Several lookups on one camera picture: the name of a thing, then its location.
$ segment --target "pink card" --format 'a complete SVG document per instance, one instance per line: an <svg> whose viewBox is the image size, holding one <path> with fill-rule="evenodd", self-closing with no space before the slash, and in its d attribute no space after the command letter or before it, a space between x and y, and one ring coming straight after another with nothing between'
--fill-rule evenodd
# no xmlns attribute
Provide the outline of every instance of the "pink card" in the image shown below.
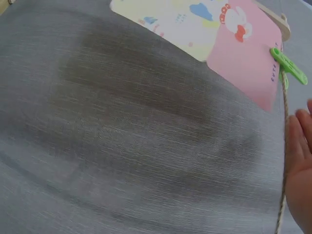
<svg viewBox="0 0 312 234"><path fill-rule="evenodd" d="M275 101L279 65L270 48L280 49L279 28L251 0L228 0L220 9L221 26L207 65L262 109Z"/></svg>

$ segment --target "cartoon bunny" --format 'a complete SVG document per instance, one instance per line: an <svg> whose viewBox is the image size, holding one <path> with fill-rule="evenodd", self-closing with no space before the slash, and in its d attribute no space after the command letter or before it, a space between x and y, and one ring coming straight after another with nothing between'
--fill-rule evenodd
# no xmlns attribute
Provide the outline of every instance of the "cartoon bunny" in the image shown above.
<svg viewBox="0 0 312 234"><path fill-rule="evenodd" d="M221 9L220 22L225 24L229 31L235 33L235 38L239 42L243 42L253 33L253 26L247 23L246 14L239 6L235 11L229 4L225 4Z"/></svg>

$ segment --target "cartoon card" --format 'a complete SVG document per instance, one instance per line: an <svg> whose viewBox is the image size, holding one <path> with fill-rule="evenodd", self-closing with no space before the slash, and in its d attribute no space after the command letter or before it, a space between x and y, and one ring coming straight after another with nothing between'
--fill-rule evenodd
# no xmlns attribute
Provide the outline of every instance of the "cartoon card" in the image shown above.
<svg viewBox="0 0 312 234"><path fill-rule="evenodd" d="M207 65L269 111L276 97L279 65L269 50L281 48L279 28L251 0L229 0Z"/></svg>
<svg viewBox="0 0 312 234"><path fill-rule="evenodd" d="M111 9L206 61L227 0L112 0Z"/></svg>
<svg viewBox="0 0 312 234"><path fill-rule="evenodd" d="M269 111L279 65L279 28L252 0L112 0L111 9L168 40Z"/></svg>

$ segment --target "woven fabric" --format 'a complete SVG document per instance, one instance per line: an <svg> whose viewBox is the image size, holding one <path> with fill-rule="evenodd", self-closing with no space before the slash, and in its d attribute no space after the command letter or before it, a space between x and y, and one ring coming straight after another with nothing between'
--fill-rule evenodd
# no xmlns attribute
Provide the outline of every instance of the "woven fabric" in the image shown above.
<svg viewBox="0 0 312 234"><path fill-rule="evenodd" d="M281 87L264 112L109 0L19 0L0 33L2 233L273 233Z"/></svg>

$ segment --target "rope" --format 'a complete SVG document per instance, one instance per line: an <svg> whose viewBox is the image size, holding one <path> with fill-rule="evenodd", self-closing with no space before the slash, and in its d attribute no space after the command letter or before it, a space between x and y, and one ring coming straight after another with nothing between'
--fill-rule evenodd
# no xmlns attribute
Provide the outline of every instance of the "rope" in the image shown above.
<svg viewBox="0 0 312 234"><path fill-rule="evenodd" d="M285 187L286 187L286 179L287 179L287 168L286 168L286 156L287 156L287 148L288 148L288 101L287 101L287 90L286 90L286 75L285 72L282 72L282 85L283 85L283 99L284 99L284 116L285 116L285 133L284 133L284 170L283 170L283 183L282 183L282 194L279 201L279 211L278 217L276 222L276 228L274 234L280 234L281 226L282 226L282 219L285 210L286 204L286 197L285 197Z"/></svg>

